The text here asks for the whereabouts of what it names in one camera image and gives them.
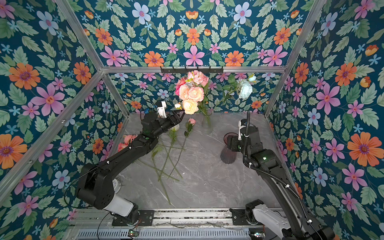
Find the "cream peony bunch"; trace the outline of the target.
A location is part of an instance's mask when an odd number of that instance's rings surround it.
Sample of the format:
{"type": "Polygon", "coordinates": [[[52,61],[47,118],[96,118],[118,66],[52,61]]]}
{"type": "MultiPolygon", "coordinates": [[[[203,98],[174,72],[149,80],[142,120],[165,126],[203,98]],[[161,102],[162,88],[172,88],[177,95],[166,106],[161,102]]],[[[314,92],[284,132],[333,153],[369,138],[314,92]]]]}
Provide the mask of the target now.
{"type": "Polygon", "coordinates": [[[194,100],[184,100],[175,104],[174,107],[177,110],[184,110],[186,115],[193,115],[199,110],[198,103],[194,100]]]}

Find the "cream pink large rose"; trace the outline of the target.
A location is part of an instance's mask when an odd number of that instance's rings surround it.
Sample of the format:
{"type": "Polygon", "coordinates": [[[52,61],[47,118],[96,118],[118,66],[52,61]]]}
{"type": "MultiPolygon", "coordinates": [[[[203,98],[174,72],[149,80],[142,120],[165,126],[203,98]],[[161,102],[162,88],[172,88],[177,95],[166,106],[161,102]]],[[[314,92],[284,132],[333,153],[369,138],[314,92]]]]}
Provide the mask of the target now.
{"type": "Polygon", "coordinates": [[[190,87],[188,85],[181,85],[179,88],[179,97],[182,101],[186,101],[190,99],[189,96],[190,87]]]}

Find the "coral pink rose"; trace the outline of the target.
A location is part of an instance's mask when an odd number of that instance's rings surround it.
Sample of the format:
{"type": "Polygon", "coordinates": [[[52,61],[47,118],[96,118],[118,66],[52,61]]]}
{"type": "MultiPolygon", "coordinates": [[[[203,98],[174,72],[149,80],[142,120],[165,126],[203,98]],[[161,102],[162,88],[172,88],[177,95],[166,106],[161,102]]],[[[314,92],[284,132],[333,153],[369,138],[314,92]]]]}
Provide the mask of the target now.
{"type": "Polygon", "coordinates": [[[178,80],[178,82],[176,83],[176,91],[178,91],[180,87],[186,83],[186,80],[186,77],[182,77],[178,80]]]}

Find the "large pink peony bunch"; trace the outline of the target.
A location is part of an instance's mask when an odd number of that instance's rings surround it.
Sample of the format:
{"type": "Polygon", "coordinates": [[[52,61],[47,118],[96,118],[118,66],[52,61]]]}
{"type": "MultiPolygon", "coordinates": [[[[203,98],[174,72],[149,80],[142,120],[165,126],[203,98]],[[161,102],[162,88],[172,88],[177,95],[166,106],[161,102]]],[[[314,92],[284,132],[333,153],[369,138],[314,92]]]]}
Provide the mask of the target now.
{"type": "Polygon", "coordinates": [[[209,87],[209,77],[201,71],[187,73],[186,87],[188,88],[188,99],[202,102],[209,87]]]}

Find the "white flower spray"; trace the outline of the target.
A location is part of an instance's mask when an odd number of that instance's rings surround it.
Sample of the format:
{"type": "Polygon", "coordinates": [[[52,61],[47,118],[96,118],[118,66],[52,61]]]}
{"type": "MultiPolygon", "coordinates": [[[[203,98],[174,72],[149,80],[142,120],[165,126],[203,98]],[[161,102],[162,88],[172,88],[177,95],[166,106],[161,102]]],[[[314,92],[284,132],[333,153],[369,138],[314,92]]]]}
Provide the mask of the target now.
{"type": "Polygon", "coordinates": [[[224,105],[234,95],[240,100],[247,100],[253,92],[253,83],[257,80],[255,74],[248,74],[236,79],[234,74],[228,77],[228,84],[223,87],[224,94],[220,105],[224,105]]]}

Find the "clear glass vase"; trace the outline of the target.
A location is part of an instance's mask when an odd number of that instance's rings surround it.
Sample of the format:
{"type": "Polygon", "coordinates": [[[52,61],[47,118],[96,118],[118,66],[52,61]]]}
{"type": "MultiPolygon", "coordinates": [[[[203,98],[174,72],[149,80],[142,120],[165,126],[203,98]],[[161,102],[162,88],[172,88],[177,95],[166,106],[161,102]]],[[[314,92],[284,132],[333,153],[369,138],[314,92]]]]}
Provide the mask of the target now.
{"type": "Polygon", "coordinates": [[[207,109],[201,110],[203,115],[202,128],[204,132],[208,135],[213,132],[213,124],[211,120],[212,112],[207,109]]]}

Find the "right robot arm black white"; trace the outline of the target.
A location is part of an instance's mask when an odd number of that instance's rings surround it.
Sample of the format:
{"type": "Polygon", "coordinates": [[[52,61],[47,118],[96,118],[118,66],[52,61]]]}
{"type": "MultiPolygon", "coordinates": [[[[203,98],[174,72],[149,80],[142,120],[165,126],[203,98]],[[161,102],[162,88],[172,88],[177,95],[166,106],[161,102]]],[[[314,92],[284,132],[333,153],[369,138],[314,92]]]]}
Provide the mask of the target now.
{"type": "Polygon", "coordinates": [[[239,121],[239,131],[225,135],[226,150],[241,153],[246,168],[254,170],[267,183],[278,200],[285,217],[270,210],[261,200],[245,207],[245,218],[251,225],[263,224],[282,240],[332,240],[336,234],[323,225],[306,207],[291,185],[281,161],[274,151],[265,149],[259,129],[250,119],[239,121]]]}

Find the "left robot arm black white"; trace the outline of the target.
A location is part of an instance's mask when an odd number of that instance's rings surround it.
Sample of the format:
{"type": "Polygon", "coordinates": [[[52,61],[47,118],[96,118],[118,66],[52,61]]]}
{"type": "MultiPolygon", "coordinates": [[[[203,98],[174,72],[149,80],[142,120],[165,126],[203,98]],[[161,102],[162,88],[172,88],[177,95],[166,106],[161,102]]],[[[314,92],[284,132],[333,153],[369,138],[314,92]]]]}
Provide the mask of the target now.
{"type": "Polygon", "coordinates": [[[180,124],[185,111],[171,111],[165,118],[156,112],[142,120],[143,130],[127,147],[98,164],[86,164],[82,168],[76,197],[98,210],[108,211],[128,226],[139,220],[139,210],[132,203],[115,193],[113,179],[135,160],[150,153],[158,144],[161,134],[180,124]]]}

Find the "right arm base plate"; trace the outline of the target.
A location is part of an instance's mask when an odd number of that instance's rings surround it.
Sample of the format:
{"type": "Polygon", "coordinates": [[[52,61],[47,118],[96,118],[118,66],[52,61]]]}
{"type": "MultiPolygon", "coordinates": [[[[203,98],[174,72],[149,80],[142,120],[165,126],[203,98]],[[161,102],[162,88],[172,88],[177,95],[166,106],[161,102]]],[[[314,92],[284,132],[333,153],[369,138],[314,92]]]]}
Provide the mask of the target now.
{"type": "Polygon", "coordinates": [[[268,207],[261,200],[246,204],[245,209],[229,209],[234,226],[256,226],[271,223],[273,218],[268,207]]]}

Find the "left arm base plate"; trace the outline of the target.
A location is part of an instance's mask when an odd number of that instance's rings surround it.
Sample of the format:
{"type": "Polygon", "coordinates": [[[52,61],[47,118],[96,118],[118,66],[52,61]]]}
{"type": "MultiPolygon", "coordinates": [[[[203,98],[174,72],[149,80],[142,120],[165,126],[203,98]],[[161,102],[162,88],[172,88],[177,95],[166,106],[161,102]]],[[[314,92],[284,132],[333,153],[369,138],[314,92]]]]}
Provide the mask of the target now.
{"type": "Polygon", "coordinates": [[[154,220],[154,210],[134,210],[127,217],[114,215],[113,227],[148,227],[154,220]]]}

